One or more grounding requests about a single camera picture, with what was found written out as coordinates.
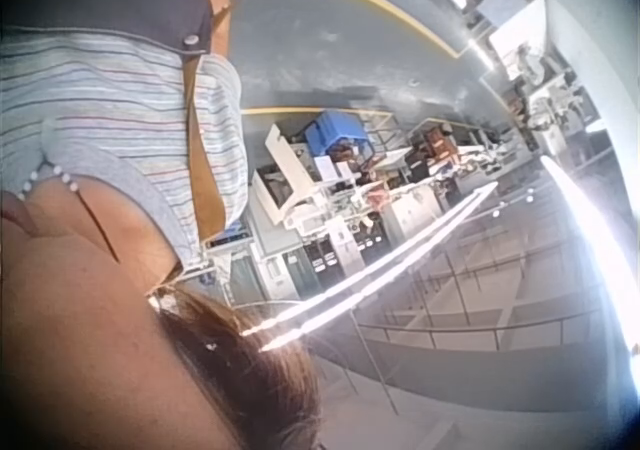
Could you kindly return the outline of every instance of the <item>brown hair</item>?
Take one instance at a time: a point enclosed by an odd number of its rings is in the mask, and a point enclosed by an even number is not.
[[[273,334],[240,333],[255,319],[185,289],[162,289],[177,311],[160,308],[159,318],[236,436],[241,448],[314,448],[320,420],[318,383],[298,344],[260,352]]]

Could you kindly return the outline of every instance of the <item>dark vest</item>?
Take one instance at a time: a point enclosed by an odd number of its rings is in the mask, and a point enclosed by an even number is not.
[[[3,0],[4,31],[122,35],[180,53],[208,53],[210,0]]]

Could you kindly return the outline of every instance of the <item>skin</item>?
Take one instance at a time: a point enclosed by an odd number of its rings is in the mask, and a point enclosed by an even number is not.
[[[214,45],[226,52],[228,25],[218,31]],[[26,204],[2,194],[8,396],[68,448],[238,448],[144,297],[175,267],[173,249],[137,204],[108,183],[75,178],[120,263],[58,180],[39,184]]]

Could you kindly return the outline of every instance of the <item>blue container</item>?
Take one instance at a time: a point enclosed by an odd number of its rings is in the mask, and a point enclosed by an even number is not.
[[[311,122],[304,132],[309,150],[314,157],[321,157],[343,138],[354,140],[360,148],[369,142],[360,120],[342,112],[326,111]]]

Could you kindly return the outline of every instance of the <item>floor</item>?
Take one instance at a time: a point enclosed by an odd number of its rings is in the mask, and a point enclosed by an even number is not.
[[[365,0],[232,1],[230,60],[244,109],[357,102],[388,107],[404,128],[429,116],[508,123],[503,102],[480,81],[487,69],[447,0],[387,0],[432,31],[431,39]],[[252,168],[267,158],[271,123],[285,117],[245,117]]]

